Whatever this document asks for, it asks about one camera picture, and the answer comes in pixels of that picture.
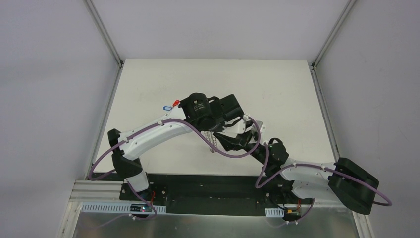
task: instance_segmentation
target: white vent strip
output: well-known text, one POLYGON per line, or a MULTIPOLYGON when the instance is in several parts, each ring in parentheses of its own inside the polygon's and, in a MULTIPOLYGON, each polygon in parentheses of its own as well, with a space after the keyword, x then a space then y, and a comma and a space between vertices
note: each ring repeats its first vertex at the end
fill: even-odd
POLYGON ((280 208, 266 208, 265 209, 266 217, 284 217, 284 211, 280 208))
MULTIPOLYGON (((132 214, 149 214, 152 212, 135 212, 130 211, 130 203, 106 203, 106 202, 85 202, 82 206, 82 212, 98 212, 98 213, 132 213, 132 214)), ((154 206, 158 214, 165 214, 165 206, 154 206)))

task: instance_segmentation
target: white wall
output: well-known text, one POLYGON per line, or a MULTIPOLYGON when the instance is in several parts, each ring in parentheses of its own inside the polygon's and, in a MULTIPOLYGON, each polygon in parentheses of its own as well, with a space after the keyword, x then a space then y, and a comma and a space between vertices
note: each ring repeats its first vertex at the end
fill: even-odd
POLYGON ((313 61, 347 0, 94 0, 122 58, 313 61))
POLYGON ((2 1, 0 237, 55 237, 116 76, 83 1, 2 1))
POLYGON ((359 1, 318 67, 341 156, 394 202, 372 209, 380 238, 420 234, 419 12, 418 0, 359 1))

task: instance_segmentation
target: robotic arm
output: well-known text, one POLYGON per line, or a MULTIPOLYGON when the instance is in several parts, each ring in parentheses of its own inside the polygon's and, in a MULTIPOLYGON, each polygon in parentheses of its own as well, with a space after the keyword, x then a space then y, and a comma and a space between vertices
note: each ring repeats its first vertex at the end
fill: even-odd
POLYGON ((283 189, 288 189, 296 197, 341 201, 355 212, 370 213, 375 197, 375 192, 371 189, 351 179, 345 179, 333 171, 314 170, 296 165, 305 163, 314 167, 329 168, 357 178, 377 189, 379 181, 375 177, 346 158, 340 158, 337 163, 323 164, 296 161, 289 158, 279 139, 263 141, 261 134, 264 130, 263 122, 254 121, 244 114, 233 94, 219 99, 193 93, 181 101, 176 101, 171 111, 149 124, 126 132, 110 130, 108 139, 111 147, 119 145, 112 154, 117 174, 127 179, 135 192, 142 192, 149 187, 147 174, 140 162, 140 156, 144 152, 178 135, 192 131, 198 134, 208 131, 219 140, 224 150, 245 150, 245 155, 250 154, 262 164, 265 163, 264 172, 268 177, 287 167, 276 175, 275 179, 286 182, 284 184, 288 186, 283 189), (227 132, 237 136, 229 137, 224 134, 227 132))

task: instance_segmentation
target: chain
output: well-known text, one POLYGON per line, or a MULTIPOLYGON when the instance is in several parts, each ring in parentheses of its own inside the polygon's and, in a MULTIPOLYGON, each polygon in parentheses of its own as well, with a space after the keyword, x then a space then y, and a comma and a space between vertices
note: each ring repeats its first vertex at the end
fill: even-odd
MULTIPOLYGON (((204 136, 206 137, 206 140, 208 142, 210 142, 211 144, 213 144, 215 147, 217 147, 217 139, 213 136, 213 133, 208 132, 208 131, 204 131, 204 136)), ((212 153, 214 153, 215 151, 213 150, 213 148, 209 147, 210 151, 212 153)))

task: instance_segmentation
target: white table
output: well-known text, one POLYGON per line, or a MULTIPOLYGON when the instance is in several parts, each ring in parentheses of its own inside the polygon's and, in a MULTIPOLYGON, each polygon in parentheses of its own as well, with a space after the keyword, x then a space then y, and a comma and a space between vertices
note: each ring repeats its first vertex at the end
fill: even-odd
MULTIPOLYGON (((265 140, 280 138, 297 160, 334 162, 308 63, 296 60, 127 59, 98 156, 109 148, 109 130, 146 124, 165 114, 163 106, 194 92, 219 98, 234 94, 245 113, 264 122, 265 140)), ((162 174, 255 176, 262 167, 252 156, 211 153, 195 133, 156 146, 141 163, 148 173, 162 174)), ((96 172, 111 169, 108 155, 96 172)))

